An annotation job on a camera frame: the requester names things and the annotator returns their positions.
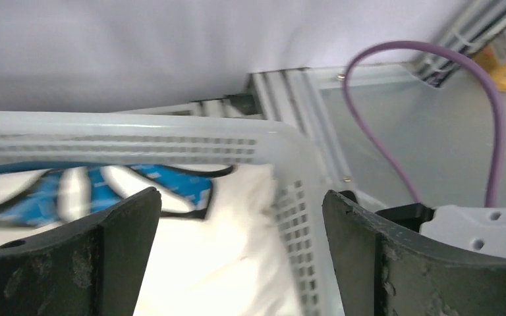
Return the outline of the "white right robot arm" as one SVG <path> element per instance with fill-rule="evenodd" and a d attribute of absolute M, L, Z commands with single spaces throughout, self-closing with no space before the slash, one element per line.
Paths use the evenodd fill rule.
<path fill-rule="evenodd" d="M 461 249 L 506 258 L 506 208 L 413 203 L 377 215 L 432 240 Z"/>

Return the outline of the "white plastic mesh basket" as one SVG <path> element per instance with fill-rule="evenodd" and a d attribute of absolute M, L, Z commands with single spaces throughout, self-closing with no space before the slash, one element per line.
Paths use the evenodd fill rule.
<path fill-rule="evenodd" d="M 0 112 L 0 315 L 342 315 L 283 123 Z"/>

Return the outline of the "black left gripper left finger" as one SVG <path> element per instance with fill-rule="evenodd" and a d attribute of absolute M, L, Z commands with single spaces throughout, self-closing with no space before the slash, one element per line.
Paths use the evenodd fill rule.
<path fill-rule="evenodd" d="M 132 315 L 160 209 L 147 188 L 0 246 L 0 315 Z"/>

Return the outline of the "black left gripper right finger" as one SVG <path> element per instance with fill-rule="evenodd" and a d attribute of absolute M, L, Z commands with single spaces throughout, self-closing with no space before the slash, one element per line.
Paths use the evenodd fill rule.
<path fill-rule="evenodd" d="M 346 315 L 506 315 L 506 259 L 433 241 L 334 191 L 322 215 Z"/>

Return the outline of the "white printed garment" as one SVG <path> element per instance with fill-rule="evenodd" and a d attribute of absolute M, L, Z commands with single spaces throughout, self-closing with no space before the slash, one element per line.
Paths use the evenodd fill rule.
<path fill-rule="evenodd" d="M 136 315 L 302 315 L 271 165 L 0 166 L 0 245 L 146 188 L 161 213 Z"/>

